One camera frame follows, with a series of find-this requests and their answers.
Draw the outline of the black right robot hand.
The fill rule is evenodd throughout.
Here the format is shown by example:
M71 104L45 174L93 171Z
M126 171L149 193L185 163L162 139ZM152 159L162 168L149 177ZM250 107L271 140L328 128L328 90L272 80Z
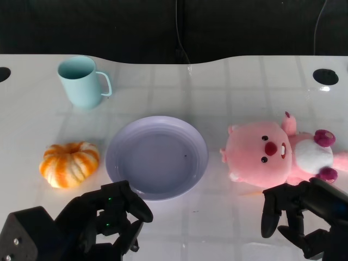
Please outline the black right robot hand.
M310 260L347 260L347 194L329 183L311 178L298 185L282 184L263 191L265 201L261 235L279 231ZM328 231L304 233L303 211L325 220Z

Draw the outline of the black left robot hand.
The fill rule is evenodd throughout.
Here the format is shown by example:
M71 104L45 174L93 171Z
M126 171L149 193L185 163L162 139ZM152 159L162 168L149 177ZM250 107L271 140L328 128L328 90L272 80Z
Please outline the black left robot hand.
M122 260L139 250L138 235L152 221L128 181L103 185L72 199L54 220L65 239L59 260Z

